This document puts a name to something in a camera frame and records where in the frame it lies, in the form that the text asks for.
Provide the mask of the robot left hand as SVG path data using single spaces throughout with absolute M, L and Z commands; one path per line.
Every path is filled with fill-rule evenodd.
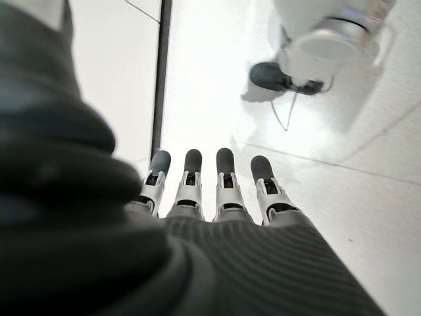
M 262 224 L 226 148 L 215 220 L 201 212 L 195 149 L 158 218 L 170 155 L 146 178 L 113 157 L 111 129 L 80 96 L 72 35 L 67 1 L 1 2 L 2 315 L 382 314 L 261 155 Z

